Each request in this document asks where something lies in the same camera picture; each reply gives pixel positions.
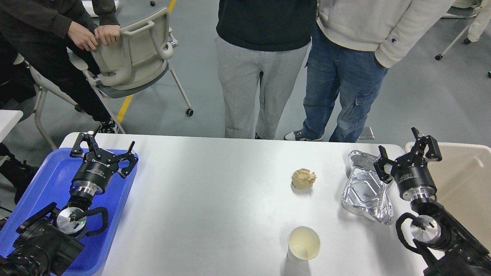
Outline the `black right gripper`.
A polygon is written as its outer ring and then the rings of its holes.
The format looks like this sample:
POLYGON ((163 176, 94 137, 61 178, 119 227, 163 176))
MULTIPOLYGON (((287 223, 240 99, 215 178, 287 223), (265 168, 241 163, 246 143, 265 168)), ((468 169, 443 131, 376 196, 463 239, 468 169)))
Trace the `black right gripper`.
POLYGON ((379 145, 380 157, 374 163, 379 179, 386 184, 394 180, 399 196, 403 200, 429 198, 436 195, 437 187, 428 170, 427 162, 443 159, 437 140, 433 136, 421 136, 415 127, 412 127, 411 131, 415 137, 411 154, 391 160, 386 149, 379 145), (385 170, 386 165, 392 166, 390 174, 385 170))

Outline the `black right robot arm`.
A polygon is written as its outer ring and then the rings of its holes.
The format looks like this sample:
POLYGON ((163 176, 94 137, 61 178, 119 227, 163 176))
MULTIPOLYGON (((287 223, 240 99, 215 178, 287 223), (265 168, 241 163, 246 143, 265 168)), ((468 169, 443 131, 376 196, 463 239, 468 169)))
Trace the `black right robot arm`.
POLYGON ((437 140, 411 130, 415 143, 410 152, 392 160, 379 146, 381 156, 374 164, 380 180, 394 181, 400 198, 410 202, 412 213, 403 213, 395 224, 400 243, 423 257, 425 276, 489 276, 489 250, 437 202, 428 170, 430 161, 442 160, 437 140))

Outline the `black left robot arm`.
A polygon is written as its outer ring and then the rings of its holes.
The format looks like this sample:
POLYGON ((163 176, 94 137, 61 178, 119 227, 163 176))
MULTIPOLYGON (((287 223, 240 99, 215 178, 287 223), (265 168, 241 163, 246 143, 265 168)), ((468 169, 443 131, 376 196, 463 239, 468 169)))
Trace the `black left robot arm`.
POLYGON ((99 272, 136 175, 134 145, 103 149, 79 133, 51 152, 1 230, 1 275, 99 272))

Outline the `seated person's left hand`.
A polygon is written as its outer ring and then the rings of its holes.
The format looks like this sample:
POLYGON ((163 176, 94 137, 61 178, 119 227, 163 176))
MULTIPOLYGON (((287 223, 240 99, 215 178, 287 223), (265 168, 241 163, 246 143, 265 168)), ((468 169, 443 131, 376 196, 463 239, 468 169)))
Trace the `seated person's left hand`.
POLYGON ((81 24, 72 21, 67 35, 79 49, 91 52, 96 51, 98 42, 95 35, 81 24))

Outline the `seated person's right hand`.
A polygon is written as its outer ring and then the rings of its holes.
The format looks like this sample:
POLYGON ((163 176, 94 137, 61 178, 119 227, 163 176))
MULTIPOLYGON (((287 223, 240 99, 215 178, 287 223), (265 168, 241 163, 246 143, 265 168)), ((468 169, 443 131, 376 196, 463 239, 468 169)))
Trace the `seated person's right hand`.
POLYGON ((95 37, 102 42, 103 45, 115 45, 120 39, 119 25, 103 25, 95 28, 95 37))

